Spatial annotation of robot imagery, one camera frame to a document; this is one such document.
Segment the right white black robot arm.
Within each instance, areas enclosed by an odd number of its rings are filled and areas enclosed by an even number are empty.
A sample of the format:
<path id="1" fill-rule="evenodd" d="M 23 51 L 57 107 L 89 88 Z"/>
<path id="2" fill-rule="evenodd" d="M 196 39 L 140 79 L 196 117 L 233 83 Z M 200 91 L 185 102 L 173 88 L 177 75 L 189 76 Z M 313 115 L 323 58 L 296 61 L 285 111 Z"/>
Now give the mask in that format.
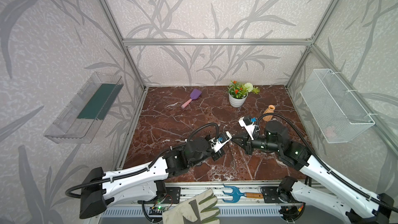
<path id="1" fill-rule="evenodd" d="M 242 117 L 239 125 L 246 133 L 232 141 L 250 155 L 254 150 L 275 153 L 286 166 L 314 179 L 330 191 L 329 194 L 309 184 L 286 176 L 278 186 L 278 197 L 284 202 L 298 201 L 313 205 L 347 224 L 388 224 L 394 200 L 387 194 L 376 194 L 335 171 L 308 146 L 289 138 L 287 128 L 278 121 L 269 121 L 264 135 L 259 134 L 255 118 Z"/>

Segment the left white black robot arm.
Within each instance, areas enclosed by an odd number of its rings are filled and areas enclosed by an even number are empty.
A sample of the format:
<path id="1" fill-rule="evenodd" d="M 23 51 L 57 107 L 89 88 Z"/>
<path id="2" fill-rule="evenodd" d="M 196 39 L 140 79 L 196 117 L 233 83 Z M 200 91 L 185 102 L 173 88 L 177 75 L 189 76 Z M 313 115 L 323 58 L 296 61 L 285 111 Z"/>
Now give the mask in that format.
<path id="1" fill-rule="evenodd" d="M 161 152 L 151 162 L 124 170 L 104 172 L 101 167 L 95 168 L 82 184 L 72 186 L 65 194 L 79 199 L 81 219 L 97 216 L 116 203 L 160 199 L 166 196 L 166 179 L 184 175 L 208 158 L 219 159 L 231 138 L 229 132 L 210 140 L 195 138 Z"/>

